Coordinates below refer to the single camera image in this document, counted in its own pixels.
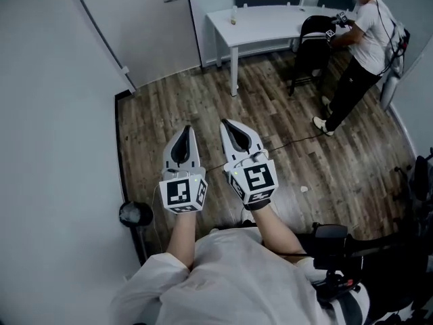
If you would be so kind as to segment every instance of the white door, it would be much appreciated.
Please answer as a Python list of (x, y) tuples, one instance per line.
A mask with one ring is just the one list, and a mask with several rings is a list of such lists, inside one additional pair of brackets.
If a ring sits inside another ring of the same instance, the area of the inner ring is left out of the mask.
[(188, 0), (83, 0), (136, 87), (200, 65)]

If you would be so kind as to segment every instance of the shoe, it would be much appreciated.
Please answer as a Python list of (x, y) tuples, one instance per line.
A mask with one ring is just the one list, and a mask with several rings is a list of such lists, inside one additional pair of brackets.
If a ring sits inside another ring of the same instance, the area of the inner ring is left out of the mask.
[(250, 211), (246, 210), (245, 208), (242, 209), (241, 211), (241, 223), (245, 222), (245, 221), (251, 221), (252, 223), (255, 223), (256, 221), (254, 220), (252, 214)]
[(324, 132), (326, 134), (326, 136), (332, 136), (334, 134), (333, 131), (328, 131), (326, 129), (326, 121), (324, 121), (323, 119), (320, 119), (318, 116), (315, 116), (313, 118), (313, 124), (316, 126), (316, 128), (318, 128), (319, 130)]
[(331, 110), (331, 108), (329, 107), (329, 104), (331, 103), (331, 101), (326, 97), (326, 96), (322, 96), (322, 104), (326, 107), (326, 109), (327, 109), (327, 112), (329, 113), (329, 114), (332, 114), (332, 110)]

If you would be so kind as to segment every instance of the white shirt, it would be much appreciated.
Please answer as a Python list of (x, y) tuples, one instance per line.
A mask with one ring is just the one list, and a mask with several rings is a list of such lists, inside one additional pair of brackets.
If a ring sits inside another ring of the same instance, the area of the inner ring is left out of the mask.
[[(114, 297), (112, 324), (341, 324), (311, 286), (325, 271), (311, 258), (293, 265), (261, 240), (255, 227), (203, 237), (191, 272), (168, 253), (150, 257)], [(351, 293), (365, 321), (367, 292)]]
[(380, 20), (376, 0), (370, 1), (359, 8), (355, 21), (365, 34), (359, 44), (350, 47), (358, 63), (372, 74), (379, 74), (386, 68), (385, 49), (390, 42), (389, 37), (392, 38), (394, 33), (394, 24), (388, 14), (389, 9), (382, 0), (378, 0), (378, 3), (386, 31)]

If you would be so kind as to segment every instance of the black pants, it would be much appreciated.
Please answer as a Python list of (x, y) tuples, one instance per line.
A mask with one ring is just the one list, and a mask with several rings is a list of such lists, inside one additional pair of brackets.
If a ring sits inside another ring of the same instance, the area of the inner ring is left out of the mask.
[(334, 98), (329, 104), (333, 112), (326, 120), (326, 129), (328, 131), (337, 129), (338, 125), (367, 93), (367, 90), (379, 80), (380, 76), (368, 72), (355, 58), (352, 58), (349, 66), (341, 76)]

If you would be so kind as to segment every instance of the man standing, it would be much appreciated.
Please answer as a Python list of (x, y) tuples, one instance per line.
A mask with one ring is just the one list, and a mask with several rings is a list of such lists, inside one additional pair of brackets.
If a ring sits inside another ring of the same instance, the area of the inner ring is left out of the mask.
[(325, 121), (315, 116), (314, 125), (326, 135), (335, 129), (363, 98), (368, 89), (384, 74), (385, 50), (394, 32), (391, 13), (382, 0), (357, 0), (357, 20), (350, 21), (351, 30), (331, 42), (332, 48), (350, 46), (353, 58), (341, 76), (332, 101), (321, 100), (330, 117)]

